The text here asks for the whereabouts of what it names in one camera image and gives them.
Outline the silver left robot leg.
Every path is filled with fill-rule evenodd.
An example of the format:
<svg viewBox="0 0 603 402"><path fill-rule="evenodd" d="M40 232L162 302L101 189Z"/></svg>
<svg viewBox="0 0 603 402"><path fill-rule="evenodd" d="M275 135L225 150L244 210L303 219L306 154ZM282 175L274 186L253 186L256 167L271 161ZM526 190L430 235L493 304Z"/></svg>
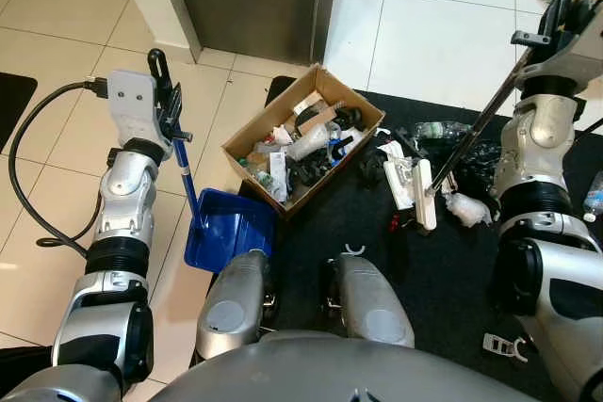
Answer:
<svg viewBox="0 0 603 402"><path fill-rule="evenodd" d="M206 361L260 336L269 257L263 249L234 256L208 290L195 329L195 361Z"/></svg>

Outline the large black floor mat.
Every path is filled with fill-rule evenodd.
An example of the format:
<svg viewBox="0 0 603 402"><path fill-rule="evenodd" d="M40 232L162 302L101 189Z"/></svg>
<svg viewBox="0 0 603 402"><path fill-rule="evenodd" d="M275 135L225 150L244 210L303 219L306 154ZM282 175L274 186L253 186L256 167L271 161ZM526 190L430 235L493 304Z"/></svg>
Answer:
<svg viewBox="0 0 603 402"><path fill-rule="evenodd" d="M569 296L573 317L555 339L534 330L526 334L534 363L488 358L481 347L485 332L520 332L517 317L501 311L498 300L501 278L527 274L525 257L501 252L494 227L467 229L447 210L440 210L435 233L404 227L389 233L392 201L383 187L359 187L357 174L356 167L346 169L293 217L277 217L266 277L277 311L253 345L297 336L358 339L328 311L328 263L343 254L345 244L366 246L361 256L391 281L409 316L414 349L474 369L537 401L603 402L600 290L556 285L557 293Z"/></svg>

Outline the white broom with metal handle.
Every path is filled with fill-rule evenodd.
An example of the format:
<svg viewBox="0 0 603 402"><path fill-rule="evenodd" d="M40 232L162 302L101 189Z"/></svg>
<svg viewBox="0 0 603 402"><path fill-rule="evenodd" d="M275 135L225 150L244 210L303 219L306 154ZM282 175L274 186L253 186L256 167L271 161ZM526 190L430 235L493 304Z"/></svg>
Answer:
<svg viewBox="0 0 603 402"><path fill-rule="evenodd" d="M589 5L602 5L603 0L585 1ZM529 49L513 64L494 97L471 123L473 131L457 143L451 155L439 170L432 172L428 162L416 165L414 170L414 195L416 217L428 230L433 229L435 199L440 194L445 179L452 174L457 162L478 142L497 110L518 87L517 75L526 62ZM567 191L562 173L562 161L576 139L576 121L581 117L585 101L578 95L530 95L522 92L515 106L515 114L501 135L503 152L497 169L495 187L504 199L507 192L515 190L516 199L524 202L522 213L552 212L548 204Z"/></svg>

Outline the black and white clip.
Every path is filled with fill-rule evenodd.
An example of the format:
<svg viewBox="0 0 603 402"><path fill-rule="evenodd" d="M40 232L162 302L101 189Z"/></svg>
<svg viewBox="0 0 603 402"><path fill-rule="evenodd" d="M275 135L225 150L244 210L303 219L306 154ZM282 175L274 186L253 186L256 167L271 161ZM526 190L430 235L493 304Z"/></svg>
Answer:
<svg viewBox="0 0 603 402"><path fill-rule="evenodd" d="M486 353L495 354L516 362L527 363L529 359L524 355L526 342L527 339L522 336L507 339L491 332L485 332L482 336L481 347Z"/></svg>

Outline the black plastic bag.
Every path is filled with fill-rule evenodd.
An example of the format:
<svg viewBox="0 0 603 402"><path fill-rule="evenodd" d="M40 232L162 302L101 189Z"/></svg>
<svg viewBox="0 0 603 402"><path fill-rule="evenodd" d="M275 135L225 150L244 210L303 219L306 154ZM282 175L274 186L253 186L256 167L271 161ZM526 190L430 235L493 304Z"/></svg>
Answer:
<svg viewBox="0 0 603 402"><path fill-rule="evenodd" d="M474 199L492 199L500 157L498 140L484 140L471 147L452 171L457 191Z"/></svg>

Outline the silver robot leg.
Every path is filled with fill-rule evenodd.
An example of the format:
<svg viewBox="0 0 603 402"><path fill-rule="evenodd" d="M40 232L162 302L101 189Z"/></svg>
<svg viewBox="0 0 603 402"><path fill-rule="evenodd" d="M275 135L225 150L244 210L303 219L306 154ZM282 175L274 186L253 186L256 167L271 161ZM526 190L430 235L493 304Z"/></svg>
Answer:
<svg viewBox="0 0 603 402"><path fill-rule="evenodd" d="M385 345L416 346L416 333L391 281L371 261L340 254L329 260L328 311L349 337Z"/></svg>
<svg viewBox="0 0 603 402"><path fill-rule="evenodd" d="M195 361L206 361L260 336L269 257L263 249L234 256L208 290L195 329Z"/></svg>

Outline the blue plastic dustpan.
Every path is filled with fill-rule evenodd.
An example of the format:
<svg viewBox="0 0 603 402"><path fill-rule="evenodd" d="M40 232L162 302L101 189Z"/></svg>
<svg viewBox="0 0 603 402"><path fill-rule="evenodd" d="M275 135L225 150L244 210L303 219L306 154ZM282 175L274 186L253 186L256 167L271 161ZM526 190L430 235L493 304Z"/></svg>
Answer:
<svg viewBox="0 0 603 402"><path fill-rule="evenodd" d="M187 148L181 138L172 141L186 191L189 222L184 261L190 267L219 273L234 257L259 249L271 255L277 214L263 202L218 188L197 191Z"/></svg>

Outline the silver right robot leg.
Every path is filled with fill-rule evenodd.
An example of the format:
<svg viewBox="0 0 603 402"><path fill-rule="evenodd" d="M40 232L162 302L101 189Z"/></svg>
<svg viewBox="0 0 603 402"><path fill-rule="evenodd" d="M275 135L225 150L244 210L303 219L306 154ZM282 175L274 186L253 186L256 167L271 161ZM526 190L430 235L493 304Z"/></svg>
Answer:
<svg viewBox="0 0 603 402"><path fill-rule="evenodd" d="M416 333L391 281L371 261L340 254L329 260L328 311L349 337L385 345L416 346Z"/></svg>

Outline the tan cardboard strip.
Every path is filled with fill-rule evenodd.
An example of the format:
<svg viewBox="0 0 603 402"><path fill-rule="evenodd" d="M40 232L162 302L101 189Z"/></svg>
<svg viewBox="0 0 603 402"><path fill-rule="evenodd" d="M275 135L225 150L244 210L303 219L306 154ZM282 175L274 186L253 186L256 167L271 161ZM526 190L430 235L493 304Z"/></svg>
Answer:
<svg viewBox="0 0 603 402"><path fill-rule="evenodd" d="M322 93L311 91L293 106L294 115L288 124L290 134L301 138L315 127L331 122L336 117L336 109L343 105L344 101L329 101Z"/></svg>

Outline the grey robot torso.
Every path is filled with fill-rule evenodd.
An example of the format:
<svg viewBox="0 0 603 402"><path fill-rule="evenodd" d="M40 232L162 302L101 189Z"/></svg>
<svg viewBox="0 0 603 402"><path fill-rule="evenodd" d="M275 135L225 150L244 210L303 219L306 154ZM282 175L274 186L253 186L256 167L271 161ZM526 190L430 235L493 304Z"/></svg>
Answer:
<svg viewBox="0 0 603 402"><path fill-rule="evenodd" d="M538 402L413 347L337 336L267 339L208 359L148 402Z"/></svg>

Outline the labelled plastic bottle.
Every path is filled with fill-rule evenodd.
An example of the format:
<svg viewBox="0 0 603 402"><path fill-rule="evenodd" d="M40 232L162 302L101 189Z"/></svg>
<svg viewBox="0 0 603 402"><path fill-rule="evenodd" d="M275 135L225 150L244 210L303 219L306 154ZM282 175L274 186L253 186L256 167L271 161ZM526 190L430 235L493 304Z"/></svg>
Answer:
<svg viewBox="0 0 603 402"><path fill-rule="evenodd" d="M584 221L594 224L603 216L603 172L598 172L592 179L589 190L584 197Z"/></svg>

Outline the crumpled white paper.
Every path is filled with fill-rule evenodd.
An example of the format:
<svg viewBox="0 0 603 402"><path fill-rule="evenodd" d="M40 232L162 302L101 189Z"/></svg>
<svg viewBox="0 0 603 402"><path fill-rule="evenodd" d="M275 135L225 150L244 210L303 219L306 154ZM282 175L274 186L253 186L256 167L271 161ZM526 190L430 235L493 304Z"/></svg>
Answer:
<svg viewBox="0 0 603 402"><path fill-rule="evenodd" d="M474 227L478 224L491 225L494 221L488 205L474 197L452 192L445 196L445 200L447 200L448 211L465 227Z"/></svg>

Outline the black crumpled object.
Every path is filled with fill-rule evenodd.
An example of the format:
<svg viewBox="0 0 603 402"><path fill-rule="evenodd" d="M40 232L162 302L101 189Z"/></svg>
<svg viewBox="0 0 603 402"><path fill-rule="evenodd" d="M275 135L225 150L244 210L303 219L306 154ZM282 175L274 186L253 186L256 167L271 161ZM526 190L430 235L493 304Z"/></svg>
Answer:
<svg viewBox="0 0 603 402"><path fill-rule="evenodd" d="M364 187L375 187L386 178L383 164L387 161L388 155L383 150L373 149L359 161L359 183Z"/></svg>

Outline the brown cardboard box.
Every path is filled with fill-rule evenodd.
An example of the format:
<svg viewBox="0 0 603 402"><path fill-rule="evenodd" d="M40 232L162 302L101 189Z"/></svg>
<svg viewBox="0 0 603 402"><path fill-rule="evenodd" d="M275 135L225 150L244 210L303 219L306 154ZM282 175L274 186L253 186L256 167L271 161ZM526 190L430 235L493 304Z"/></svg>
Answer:
<svg viewBox="0 0 603 402"><path fill-rule="evenodd" d="M285 145L296 139L288 124L293 106L311 91L322 93L329 101L344 101L344 105L327 122L331 131L327 147L297 161L284 152ZM386 113L357 89L341 82L326 66L313 65L283 91L269 96L259 112L225 140L222 151L255 199L290 218L365 152L384 118Z"/></svg>

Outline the white plastic bottle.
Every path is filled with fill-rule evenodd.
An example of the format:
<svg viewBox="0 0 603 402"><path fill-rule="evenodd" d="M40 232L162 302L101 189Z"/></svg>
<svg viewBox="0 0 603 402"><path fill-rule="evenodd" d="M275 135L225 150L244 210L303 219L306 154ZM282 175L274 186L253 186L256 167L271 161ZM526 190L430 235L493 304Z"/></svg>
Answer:
<svg viewBox="0 0 603 402"><path fill-rule="evenodd" d="M331 131L329 131L327 123L322 123L322 125L310 128L301 138L294 139L292 143L285 145L284 152L287 153L289 158L301 161L310 153L326 148L330 136Z"/></svg>

